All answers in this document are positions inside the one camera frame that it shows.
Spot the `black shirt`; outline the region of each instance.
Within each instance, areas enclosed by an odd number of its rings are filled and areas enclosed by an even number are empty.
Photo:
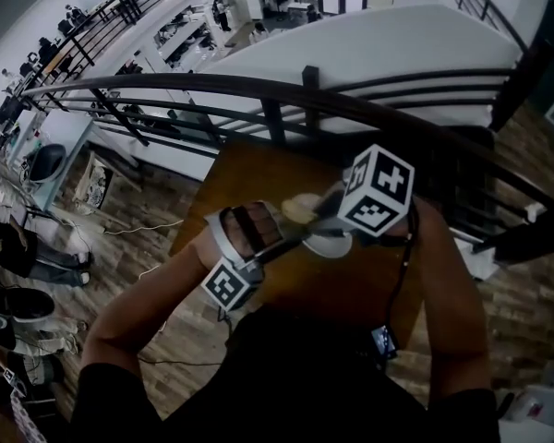
[[[115,365],[89,365],[79,377],[72,440],[344,433],[345,441],[500,441],[490,390],[460,392],[426,410],[375,367],[360,349],[366,343],[349,330],[261,309],[241,321],[208,385],[165,421],[139,378]]]

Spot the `black chair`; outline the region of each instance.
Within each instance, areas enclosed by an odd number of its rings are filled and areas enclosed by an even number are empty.
[[[70,66],[72,66],[72,62],[74,61],[74,58],[69,55],[67,56],[61,63],[59,63],[59,66],[57,67],[57,70],[59,70],[60,74],[62,72],[67,74],[67,78],[74,78],[73,76],[76,76],[76,78],[80,75],[79,72],[70,72]]]
[[[49,43],[49,45],[43,46],[39,50],[39,63],[41,65],[49,64],[49,62],[54,58],[58,53],[57,46],[55,44]]]
[[[25,78],[29,73],[33,72],[33,66],[30,63],[23,63],[18,72]]]
[[[57,29],[64,36],[67,36],[70,32],[72,32],[74,27],[67,19],[62,19],[59,23],[57,23]]]

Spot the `handrail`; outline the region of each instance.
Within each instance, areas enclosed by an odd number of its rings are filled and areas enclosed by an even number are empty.
[[[546,192],[517,173],[517,167],[497,153],[489,151],[466,138],[440,129],[428,121],[371,102],[326,90],[310,89],[296,84],[268,81],[258,78],[207,74],[145,74],[95,78],[67,84],[27,90],[25,95],[68,90],[98,89],[163,89],[193,90],[223,95],[255,98],[271,103],[287,104],[345,118],[380,130],[389,131],[405,139],[434,142],[449,151],[459,150],[485,167],[487,172],[511,184],[530,198],[554,209],[554,193]],[[319,130],[307,130],[312,137]]]
[[[515,29],[515,27],[511,24],[511,22],[503,15],[503,13],[499,10],[499,8],[494,4],[492,0],[485,0],[485,5],[488,5],[492,9],[493,13],[499,18],[502,25],[507,29],[511,37],[515,40],[522,53],[527,55],[529,48],[527,47],[527,44],[525,44],[523,38]]]
[[[106,9],[112,4],[114,3],[115,1],[117,0],[106,0],[103,2],[103,5],[102,5],[102,8],[95,12],[93,15],[87,17],[87,19],[85,21],[82,22],[82,24],[78,25],[77,27],[75,27],[72,31],[70,31],[67,36],[64,38],[64,40],[62,42],[60,42],[60,44],[57,46],[57,51],[54,52],[54,55],[52,57],[49,58],[49,60],[45,61],[37,70],[36,74],[30,79],[30,82],[29,82],[29,86],[35,84],[37,82],[37,80],[39,79],[39,77],[42,75],[43,71],[54,61],[54,59],[57,57],[58,54],[60,54],[62,52],[62,50],[66,47],[66,45],[68,45],[70,42],[75,42],[75,39],[76,37],[83,31],[85,31],[86,29],[88,29],[91,24],[95,21],[95,19],[97,19],[100,15],[101,12],[103,11],[106,11]],[[148,6],[148,8],[145,9],[145,11],[147,11],[148,9],[150,9],[153,5],[151,6]],[[129,16],[129,19],[130,19],[130,22],[131,23],[134,23],[135,24],[135,21],[132,19],[133,17]],[[94,38],[101,32],[103,31],[105,28],[107,28],[109,26],[109,24],[111,23],[106,23],[103,28],[101,28],[96,34],[94,34],[85,44],[88,44],[90,43],[92,40],[94,40]],[[115,28],[117,28],[119,26],[119,24],[116,24],[113,28],[113,30]],[[123,29],[121,29],[120,31],[118,31],[116,33],[115,36],[117,36],[118,34],[120,34],[122,32]],[[82,64],[82,61],[83,60],[86,60],[87,59],[87,55],[83,53],[83,51],[86,51],[87,53],[90,51],[90,50],[86,50],[86,47],[83,46],[80,42],[78,42],[78,45],[77,45],[77,48],[78,48],[78,52],[75,53],[75,55],[73,57],[76,57],[76,55],[82,53],[83,57],[81,58],[81,60],[79,62],[76,63],[76,65],[74,67],[71,68],[71,70],[69,71],[70,73],[74,73],[76,72],[76,70],[80,67],[80,65]],[[71,48],[66,54],[65,56],[62,58],[62,60],[65,60],[67,56],[70,55],[70,53],[73,51],[74,48]],[[102,51],[102,49],[95,55],[92,56],[92,58],[98,56],[98,54],[100,54]],[[59,66],[59,64],[54,67],[54,69],[52,69],[50,71],[49,74],[45,75],[45,80],[55,71],[57,70],[57,67]]]

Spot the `black cable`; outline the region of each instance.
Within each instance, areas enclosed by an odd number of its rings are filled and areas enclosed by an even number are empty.
[[[230,338],[232,336],[232,331],[233,331],[232,319],[227,314],[227,312],[223,311],[220,307],[218,307],[217,320],[218,320],[218,323],[222,323],[222,322],[226,323],[226,325],[228,326],[228,338]]]
[[[410,263],[410,257],[411,253],[413,251],[413,247],[416,243],[416,238],[418,237],[418,226],[419,226],[419,218],[418,218],[418,211],[416,210],[416,206],[414,202],[411,202],[410,210],[408,211],[407,215],[408,220],[408,237],[406,241],[406,247],[404,248],[403,253],[403,259],[400,263],[400,271],[398,272],[398,281],[396,282],[396,285],[391,291],[390,297],[388,298],[388,303],[386,304],[386,313],[385,313],[385,319],[384,319],[384,333],[383,333],[383,339],[384,339],[384,351],[383,351],[383,361],[381,365],[381,370],[385,374],[386,373],[386,367],[388,365],[388,352],[390,350],[390,330],[391,330],[391,310],[394,305],[394,300],[396,300],[396,297],[400,293],[403,282],[404,282],[404,276],[406,275],[406,272],[408,271],[408,265]]]
[[[138,357],[142,363],[148,365],[193,365],[193,366],[205,366],[205,365],[221,365],[222,363],[188,363],[187,361],[148,361]]]
[[[227,312],[223,311],[221,307],[218,307],[218,317],[217,317],[218,323],[225,322],[228,326],[228,338],[232,336],[233,331],[233,325],[232,325],[232,319],[227,314]],[[148,365],[192,365],[192,366],[206,366],[206,365],[222,365],[222,363],[189,363],[187,361],[148,361],[147,359],[140,358],[138,356],[138,359],[142,363],[146,363]]]

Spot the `wire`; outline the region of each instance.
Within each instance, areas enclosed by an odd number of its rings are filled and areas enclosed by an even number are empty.
[[[384,353],[383,353],[383,362],[381,365],[381,370],[384,374],[386,374],[386,367],[388,365],[388,352],[390,350],[390,330],[391,330],[391,310],[394,305],[394,300],[396,300],[396,297],[400,293],[403,282],[404,282],[404,276],[406,275],[406,272],[408,271],[408,265],[410,263],[410,257],[411,253],[413,251],[413,247],[416,243],[416,238],[418,234],[418,225],[419,225],[419,218],[418,218],[418,211],[416,210],[416,206],[414,203],[411,203],[410,210],[408,212],[407,216],[408,220],[408,238],[406,243],[406,248],[404,249],[403,253],[403,260],[400,263],[400,271],[398,273],[398,281],[396,282],[396,285],[391,291],[390,297],[388,298],[388,303],[386,304],[386,315],[384,320],[384,333],[383,333],[383,339],[384,339]]]
[[[141,274],[139,274],[139,278],[141,279],[141,276],[145,276],[149,272],[152,272],[153,270],[158,269],[159,267],[160,267],[160,264],[158,264],[157,266],[154,266],[152,269],[144,270]]]
[[[142,363],[148,365],[192,365],[195,367],[206,365],[222,365],[222,363],[188,363],[187,361],[148,361],[147,359],[138,358]]]
[[[232,319],[227,314],[227,312],[223,311],[220,307],[218,307],[218,323],[225,322],[228,326],[228,338],[232,336]],[[187,361],[148,361],[147,359],[143,359],[138,357],[138,359],[142,363],[147,363],[148,365],[192,365],[192,366],[206,366],[206,365],[222,365],[222,363],[189,363]]]
[[[220,307],[218,307],[218,323],[225,322],[225,324],[228,326],[228,339],[232,336],[233,331],[233,325],[232,325],[232,319],[228,315],[228,313],[224,310],[222,310]]]
[[[174,223],[169,223],[167,225],[158,225],[158,226],[152,226],[152,227],[140,226],[135,230],[122,230],[121,232],[104,232],[104,234],[122,234],[122,233],[135,233],[135,232],[138,232],[139,230],[157,230],[158,228],[164,228],[166,226],[175,226],[175,225],[181,224],[182,222],[184,222],[184,220],[175,221]]]
[[[59,217],[56,217],[55,215],[54,215],[54,218],[56,218],[60,223],[62,223],[64,225],[67,224],[67,226],[73,226],[74,228],[76,228],[76,233],[78,234],[78,238],[80,238],[80,240],[82,240],[82,243],[84,243],[84,245],[86,246],[86,249],[88,249],[92,253],[92,249],[90,248],[89,244],[86,242],[86,240],[80,234],[80,227],[78,225],[76,225],[71,220],[68,220],[68,219],[64,220],[64,219],[61,219]]]

